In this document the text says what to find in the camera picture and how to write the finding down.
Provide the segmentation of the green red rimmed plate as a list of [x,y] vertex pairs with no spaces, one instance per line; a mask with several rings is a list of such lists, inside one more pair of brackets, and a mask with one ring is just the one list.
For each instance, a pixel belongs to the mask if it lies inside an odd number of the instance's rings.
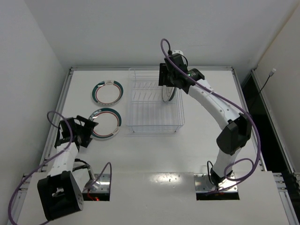
[[91,99],[101,106],[117,104],[123,97],[123,86],[115,80],[101,81],[96,84],[91,92]]
[[93,128],[92,138],[105,141],[117,135],[122,124],[120,114],[112,108],[101,108],[94,111],[89,120],[98,123]]

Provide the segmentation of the dark green patterned plate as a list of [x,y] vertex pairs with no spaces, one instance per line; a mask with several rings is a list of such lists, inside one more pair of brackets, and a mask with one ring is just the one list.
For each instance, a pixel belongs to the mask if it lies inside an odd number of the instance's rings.
[[171,96],[169,97],[169,101],[172,101],[176,94],[176,88],[173,89]]

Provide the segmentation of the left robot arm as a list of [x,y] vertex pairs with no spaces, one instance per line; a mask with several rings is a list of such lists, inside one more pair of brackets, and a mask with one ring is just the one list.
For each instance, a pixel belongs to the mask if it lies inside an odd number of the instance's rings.
[[48,221],[83,210],[83,187],[73,175],[75,158],[81,147],[88,147],[97,122],[82,116],[59,122],[54,148],[59,154],[46,178],[38,181],[37,189]]

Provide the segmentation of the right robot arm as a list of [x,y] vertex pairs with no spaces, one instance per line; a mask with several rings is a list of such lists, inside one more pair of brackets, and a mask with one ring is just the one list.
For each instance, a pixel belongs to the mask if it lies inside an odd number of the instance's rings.
[[208,183],[218,188],[230,178],[238,154],[251,137],[252,124],[245,113],[217,97],[198,69],[188,69],[181,53],[169,50],[164,60],[159,65],[159,85],[183,90],[206,109],[221,129],[216,139],[217,159],[207,175]]

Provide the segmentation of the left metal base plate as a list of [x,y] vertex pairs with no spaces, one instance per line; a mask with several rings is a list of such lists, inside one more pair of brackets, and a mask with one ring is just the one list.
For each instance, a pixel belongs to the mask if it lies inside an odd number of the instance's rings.
[[83,193],[87,193],[88,190],[91,194],[109,194],[110,193],[110,174],[102,174],[101,177],[93,183],[93,180],[89,180],[84,189]]

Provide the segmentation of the metal base plate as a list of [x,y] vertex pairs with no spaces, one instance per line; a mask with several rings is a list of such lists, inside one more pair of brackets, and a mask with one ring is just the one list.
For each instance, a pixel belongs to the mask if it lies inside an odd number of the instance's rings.
[[207,173],[194,174],[195,191],[196,193],[207,193],[221,190],[224,193],[238,193],[238,188],[235,181],[224,179],[218,184],[218,187],[211,184]]
[[102,174],[101,177],[93,183],[93,180],[89,180],[84,189],[83,193],[87,193],[88,190],[91,194],[109,194],[110,193],[110,174]]

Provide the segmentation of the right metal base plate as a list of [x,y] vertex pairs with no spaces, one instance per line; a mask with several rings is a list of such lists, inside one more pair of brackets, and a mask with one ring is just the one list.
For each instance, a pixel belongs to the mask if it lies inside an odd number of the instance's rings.
[[235,181],[224,179],[218,184],[218,187],[211,184],[207,173],[194,174],[195,191],[196,193],[207,193],[221,190],[224,193],[238,193],[238,188]]

